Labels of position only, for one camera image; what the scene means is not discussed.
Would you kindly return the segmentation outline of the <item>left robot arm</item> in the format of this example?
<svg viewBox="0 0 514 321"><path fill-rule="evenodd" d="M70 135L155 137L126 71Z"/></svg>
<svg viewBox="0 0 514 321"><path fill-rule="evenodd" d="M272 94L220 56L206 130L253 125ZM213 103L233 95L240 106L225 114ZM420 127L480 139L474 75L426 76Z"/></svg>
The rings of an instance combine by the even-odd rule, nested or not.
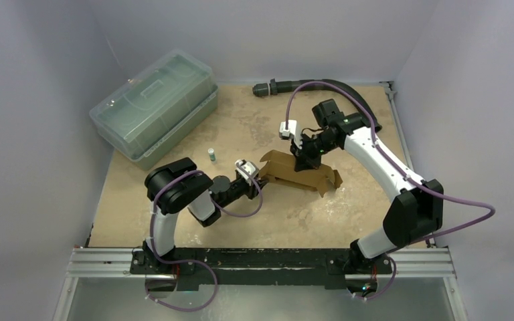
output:
<svg viewBox="0 0 514 321"><path fill-rule="evenodd" d="M262 190L269 179L260 173L257 165L244 159L235 162L235 173L233 181L223 175L211 179L191 158L185 157L147 175L145 187L151 201L151 222L145 243L150 251L147 265L155 273L163 274L172 267L177 218L182 210L187 209L204 227L214 224L222 213L250 217L259 212L264 202ZM257 198L257 209L248 214L226 209L242 197Z"/></svg>

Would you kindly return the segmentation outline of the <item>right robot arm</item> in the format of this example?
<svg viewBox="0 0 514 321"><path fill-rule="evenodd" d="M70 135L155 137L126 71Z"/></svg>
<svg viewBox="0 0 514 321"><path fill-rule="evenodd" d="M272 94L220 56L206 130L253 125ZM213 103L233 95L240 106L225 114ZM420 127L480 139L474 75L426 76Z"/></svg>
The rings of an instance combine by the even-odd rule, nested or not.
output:
<svg viewBox="0 0 514 321"><path fill-rule="evenodd" d="M280 124L279 136L291 141L295 171L318 169L324 154L340 148L368 170L391 201L382 226L351 243L348 263L355 271L367 271L381 255L442 227L443 186L437 180L423 179L402 163L372 134L366 115L345 115L333 99L317 104L312 113L319 125L319 132L312 136L303 134L296 120Z"/></svg>

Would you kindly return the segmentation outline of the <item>brown cardboard box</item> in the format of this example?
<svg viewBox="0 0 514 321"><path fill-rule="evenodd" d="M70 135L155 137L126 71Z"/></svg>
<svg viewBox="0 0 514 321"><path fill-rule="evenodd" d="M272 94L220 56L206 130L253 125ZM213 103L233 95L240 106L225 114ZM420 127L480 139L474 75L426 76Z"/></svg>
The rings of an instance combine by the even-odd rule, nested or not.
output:
<svg viewBox="0 0 514 321"><path fill-rule="evenodd" d="M339 172L324 164L318 169L295 171L295 157L278 150L270 150L261 157L260 162L265 162L260 176L269 183L318 192L320 197L324 197L330 188L338 189L343 183Z"/></svg>

